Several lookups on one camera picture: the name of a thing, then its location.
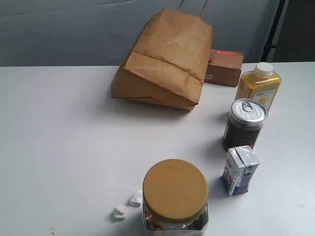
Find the white crumpled lump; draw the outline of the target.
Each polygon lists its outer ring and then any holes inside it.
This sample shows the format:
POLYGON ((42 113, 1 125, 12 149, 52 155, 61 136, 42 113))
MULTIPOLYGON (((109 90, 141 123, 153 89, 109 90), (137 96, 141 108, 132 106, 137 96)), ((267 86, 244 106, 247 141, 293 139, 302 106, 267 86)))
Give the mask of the white crumpled lump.
POLYGON ((114 221, 122 221, 126 218, 126 206, 125 205, 119 205, 114 207, 113 213, 113 220, 114 221))
POLYGON ((137 190, 131 196, 128 204, 132 207, 140 207, 142 206, 143 202, 143 192, 142 190, 137 190))

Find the yellow grain bottle white cap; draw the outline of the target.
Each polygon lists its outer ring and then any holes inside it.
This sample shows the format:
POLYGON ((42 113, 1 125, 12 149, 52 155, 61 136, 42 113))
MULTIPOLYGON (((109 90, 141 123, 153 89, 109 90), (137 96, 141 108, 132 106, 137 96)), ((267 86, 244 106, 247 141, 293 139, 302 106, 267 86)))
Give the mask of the yellow grain bottle white cap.
POLYGON ((272 64, 259 62, 253 71, 241 75, 235 99, 253 99, 269 110, 281 81, 281 77, 274 71, 272 64))

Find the black light stand pole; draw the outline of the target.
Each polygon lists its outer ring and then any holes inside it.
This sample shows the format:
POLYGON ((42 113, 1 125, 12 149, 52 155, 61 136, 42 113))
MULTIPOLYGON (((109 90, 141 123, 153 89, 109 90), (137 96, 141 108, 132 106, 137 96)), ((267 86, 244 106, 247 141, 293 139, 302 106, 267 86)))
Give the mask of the black light stand pole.
POLYGON ((264 49, 263 49, 263 54, 261 56, 261 62, 266 62, 267 58, 271 52, 272 49, 276 49, 277 48, 277 44, 273 44, 273 39, 277 30, 277 26, 279 24, 283 9, 284 9, 284 5, 287 2, 287 0, 280 0, 278 7, 277 7, 277 11, 275 14, 275 17, 273 19, 273 23, 269 32, 269 36, 267 38, 267 41, 264 45, 264 49))

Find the small blue white milk carton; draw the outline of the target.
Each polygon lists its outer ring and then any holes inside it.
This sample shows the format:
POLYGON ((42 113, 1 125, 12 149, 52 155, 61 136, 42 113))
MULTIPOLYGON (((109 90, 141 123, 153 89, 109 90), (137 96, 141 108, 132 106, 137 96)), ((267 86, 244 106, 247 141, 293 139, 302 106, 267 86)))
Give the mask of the small blue white milk carton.
POLYGON ((248 192, 260 162, 250 146, 229 148, 221 179, 229 196, 248 192))

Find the brown pouch with orange label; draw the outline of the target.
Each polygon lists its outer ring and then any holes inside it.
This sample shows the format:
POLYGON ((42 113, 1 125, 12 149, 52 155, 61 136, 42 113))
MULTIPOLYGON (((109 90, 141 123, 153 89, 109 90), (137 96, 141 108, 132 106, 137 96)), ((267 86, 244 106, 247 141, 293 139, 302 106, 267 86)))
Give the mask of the brown pouch with orange label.
POLYGON ((244 53, 214 50, 210 52, 204 82, 237 87, 241 76, 244 53))

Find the white crumpled lump lower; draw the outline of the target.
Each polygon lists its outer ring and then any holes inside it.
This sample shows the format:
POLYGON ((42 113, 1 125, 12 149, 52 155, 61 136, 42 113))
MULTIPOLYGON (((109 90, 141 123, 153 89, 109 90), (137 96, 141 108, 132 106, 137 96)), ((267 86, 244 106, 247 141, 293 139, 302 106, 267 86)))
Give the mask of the white crumpled lump lower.
POLYGON ((126 206, 125 205, 119 205, 114 207, 113 213, 113 220, 114 221, 122 221, 126 218, 126 206))

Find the dark can with pull-tab lid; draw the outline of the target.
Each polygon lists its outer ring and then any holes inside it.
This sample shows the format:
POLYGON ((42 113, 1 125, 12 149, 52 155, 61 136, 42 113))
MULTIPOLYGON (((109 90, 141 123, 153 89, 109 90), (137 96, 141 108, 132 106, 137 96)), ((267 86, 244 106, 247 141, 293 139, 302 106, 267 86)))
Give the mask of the dark can with pull-tab lid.
POLYGON ((235 100, 225 126, 223 148, 253 148, 267 117, 268 109, 262 103, 249 98, 235 100))

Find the clear jar with tan lid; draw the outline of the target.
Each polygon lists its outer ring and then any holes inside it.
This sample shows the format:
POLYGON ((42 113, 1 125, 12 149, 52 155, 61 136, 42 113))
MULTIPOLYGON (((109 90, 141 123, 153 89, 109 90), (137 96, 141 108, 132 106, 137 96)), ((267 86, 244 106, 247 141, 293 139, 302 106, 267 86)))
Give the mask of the clear jar with tan lid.
POLYGON ((146 173, 142 191, 145 235, 205 235, 208 184, 195 165, 181 159, 160 161, 146 173))

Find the white crumpled lump upper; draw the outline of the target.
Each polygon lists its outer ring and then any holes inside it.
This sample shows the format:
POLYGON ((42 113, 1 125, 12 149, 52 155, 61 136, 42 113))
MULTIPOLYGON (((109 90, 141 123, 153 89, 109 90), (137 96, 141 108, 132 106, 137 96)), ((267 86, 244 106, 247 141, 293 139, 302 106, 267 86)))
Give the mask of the white crumpled lump upper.
POLYGON ((137 190, 131 196, 128 204, 132 207, 140 207, 142 206, 143 202, 143 192, 142 190, 137 190))

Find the brown paper grocery bag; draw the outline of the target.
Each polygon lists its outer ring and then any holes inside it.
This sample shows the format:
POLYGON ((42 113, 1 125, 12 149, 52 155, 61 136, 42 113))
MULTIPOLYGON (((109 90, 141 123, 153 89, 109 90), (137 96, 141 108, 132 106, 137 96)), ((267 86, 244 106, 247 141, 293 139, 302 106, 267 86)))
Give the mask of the brown paper grocery bag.
POLYGON ((141 30, 111 97, 191 111, 199 103, 213 27, 201 15, 163 8, 141 30))

